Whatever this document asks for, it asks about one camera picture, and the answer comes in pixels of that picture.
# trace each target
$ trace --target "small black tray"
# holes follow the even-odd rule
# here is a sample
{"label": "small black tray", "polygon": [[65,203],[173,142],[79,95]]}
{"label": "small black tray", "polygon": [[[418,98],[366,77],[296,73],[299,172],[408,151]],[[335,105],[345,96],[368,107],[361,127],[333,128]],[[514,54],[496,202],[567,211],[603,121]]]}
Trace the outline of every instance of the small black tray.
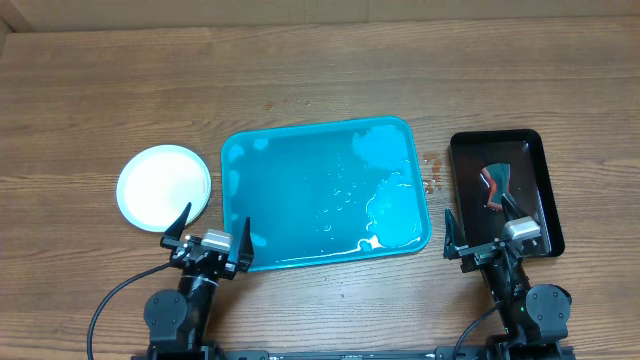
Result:
{"label": "small black tray", "polygon": [[[562,235],[562,229],[560,227],[560,219],[558,218],[558,210],[556,209],[553,190],[551,189],[551,179],[549,178],[547,161],[544,155],[544,149],[542,147],[542,139],[540,138],[540,135],[534,130],[523,129],[478,131],[462,132],[453,135],[450,142],[450,155],[454,185],[456,189],[456,199],[458,200],[460,221],[462,224],[464,224],[464,219],[462,216],[463,211],[460,206],[458,179],[456,178],[456,157],[464,156],[465,151],[467,152],[467,154],[469,154],[470,148],[474,147],[474,145],[499,144],[505,142],[522,142],[523,146],[528,147],[528,154],[531,159],[533,175],[535,177],[535,182],[538,188],[549,238],[549,251],[544,254],[539,254],[538,256],[560,256],[565,249],[564,237]],[[502,154],[500,153],[498,155],[492,154],[492,157],[500,158],[501,155]]]}

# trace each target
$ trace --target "wooden table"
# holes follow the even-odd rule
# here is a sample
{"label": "wooden table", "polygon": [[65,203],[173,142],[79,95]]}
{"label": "wooden table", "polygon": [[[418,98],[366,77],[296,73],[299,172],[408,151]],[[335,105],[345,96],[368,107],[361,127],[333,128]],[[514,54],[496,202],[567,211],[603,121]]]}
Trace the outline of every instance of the wooden table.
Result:
{"label": "wooden table", "polygon": [[[394,114],[428,161],[433,223],[419,254],[240,276],[216,298],[226,349],[453,345],[490,306],[479,273],[442,259],[456,132],[543,138],[567,243],[527,261],[574,297],[580,358],[640,353],[640,18],[446,21],[9,35],[0,59],[0,358],[84,359],[103,296],[160,264],[158,235],[120,215],[115,184],[147,147],[198,152],[221,228],[219,151],[241,130]],[[167,270],[116,296],[97,359],[146,348],[142,307]],[[470,337],[499,332],[497,319]]]}

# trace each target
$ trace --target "blue tray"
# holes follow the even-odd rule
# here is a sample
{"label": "blue tray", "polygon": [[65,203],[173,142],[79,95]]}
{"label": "blue tray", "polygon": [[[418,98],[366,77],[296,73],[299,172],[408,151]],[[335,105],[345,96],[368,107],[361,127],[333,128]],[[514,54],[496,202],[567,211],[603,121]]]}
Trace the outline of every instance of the blue tray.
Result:
{"label": "blue tray", "polygon": [[224,228],[251,271],[410,253],[431,223],[411,129],[392,116],[258,130],[222,147]]}

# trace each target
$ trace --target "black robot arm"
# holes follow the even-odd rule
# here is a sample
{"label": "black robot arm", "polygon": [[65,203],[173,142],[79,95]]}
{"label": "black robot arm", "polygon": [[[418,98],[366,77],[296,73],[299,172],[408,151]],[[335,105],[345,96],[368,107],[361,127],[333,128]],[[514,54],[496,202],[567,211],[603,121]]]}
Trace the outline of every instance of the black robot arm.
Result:
{"label": "black robot arm", "polygon": [[506,224],[501,239],[469,247],[451,210],[445,212],[444,257],[461,259],[463,272],[480,270],[496,304],[506,334],[487,339],[490,359],[574,359],[558,342],[568,336],[571,295],[561,287],[531,287],[522,268],[524,257],[541,241],[539,224],[513,201],[501,199]]}
{"label": "black robot arm", "polygon": [[224,352],[205,343],[204,330],[219,279],[233,279],[247,271],[253,260],[249,219],[242,238],[208,230],[202,238],[189,236],[181,242],[189,207],[165,233],[161,246],[171,250],[173,266],[182,269],[177,290],[161,290],[145,306],[150,345],[144,356],[132,360],[575,360],[573,348],[560,347],[568,335],[571,296],[556,285],[531,286],[522,268],[524,257],[540,241],[540,226],[513,199],[503,196],[506,224],[501,239],[470,247],[452,212],[445,211],[444,257],[461,259],[463,272],[480,270],[500,314],[506,334],[487,338],[484,346],[441,346],[427,351]]}
{"label": "black robot arm", "polygon": [[149,327],[147,354],[131,359],[144,360],[225,360],[215,344],[204,342],[213,297],[219,279],[232,280],[238,271],[246,272],[253,260],[250,222],[246,219],[241,239],[207,230],[202,238],[187,235],[181,242],[189,214],[185,208],[167,229],[160,245],[171,250],[171,258],[183,251],[187,255],[174,262],[182,269],[178,288],[160,290],[147,301],[144,319]]}

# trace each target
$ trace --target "water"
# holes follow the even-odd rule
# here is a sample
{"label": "water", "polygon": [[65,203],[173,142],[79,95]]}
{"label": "water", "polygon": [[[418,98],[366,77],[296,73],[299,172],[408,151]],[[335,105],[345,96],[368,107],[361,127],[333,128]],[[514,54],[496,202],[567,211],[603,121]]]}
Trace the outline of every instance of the water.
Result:
{"label": "water", "polygon": [[225,143],[222,163],[225,230],[238,239],[251,217],[252,271],[417,251],[428,241],[415,150],[397,118],[241,133]]}

